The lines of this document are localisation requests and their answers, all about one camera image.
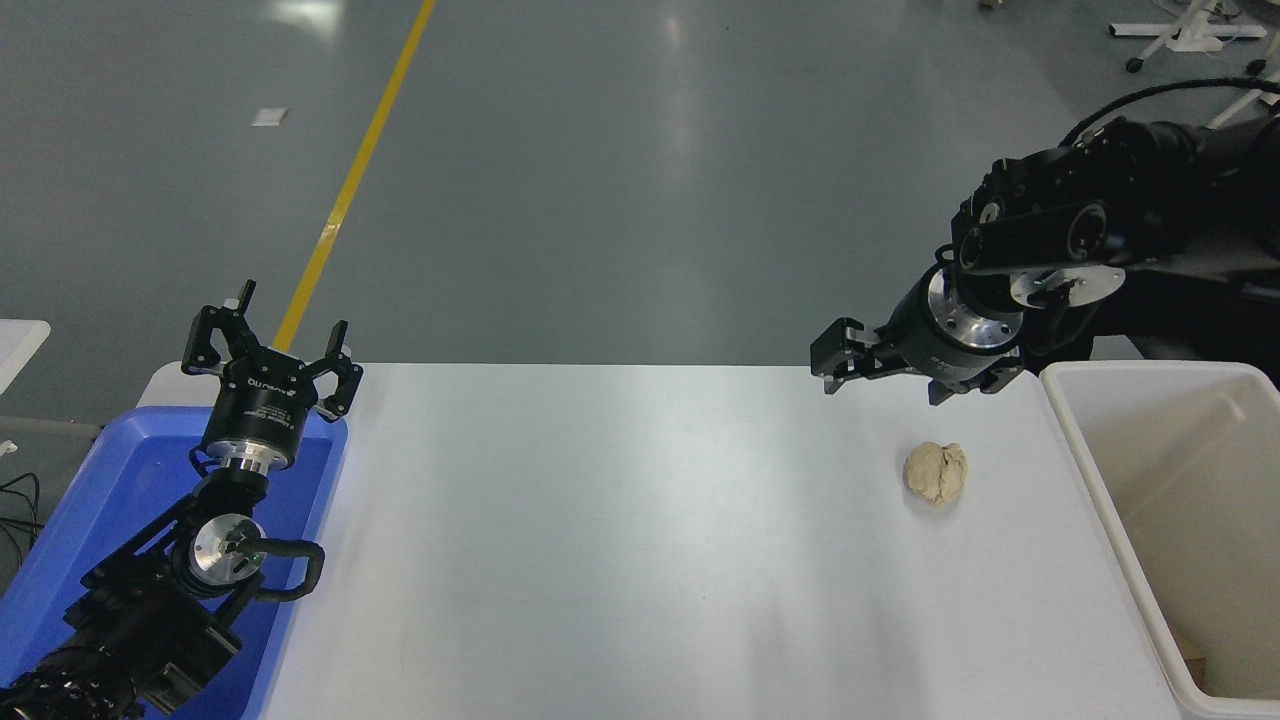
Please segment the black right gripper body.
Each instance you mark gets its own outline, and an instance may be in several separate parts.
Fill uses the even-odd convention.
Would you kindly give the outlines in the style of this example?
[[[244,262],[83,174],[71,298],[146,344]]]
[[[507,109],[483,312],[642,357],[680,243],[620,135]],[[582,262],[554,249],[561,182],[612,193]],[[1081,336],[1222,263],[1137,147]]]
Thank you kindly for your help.
[[[951,277],[922,277],[879,332],[908,366],[945,386],[979,387],[1014,351],[1014,314]]]

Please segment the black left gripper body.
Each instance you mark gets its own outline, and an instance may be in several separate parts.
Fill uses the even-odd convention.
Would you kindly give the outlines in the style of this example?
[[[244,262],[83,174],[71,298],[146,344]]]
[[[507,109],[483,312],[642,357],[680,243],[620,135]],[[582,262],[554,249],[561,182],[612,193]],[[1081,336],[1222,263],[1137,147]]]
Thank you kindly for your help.
[[[225,363],[204,432],[204,452],[224,454],[234,443],[253,443],[275,454],[296,454],[317,396],[314,379],[297,357],[268,352]]]

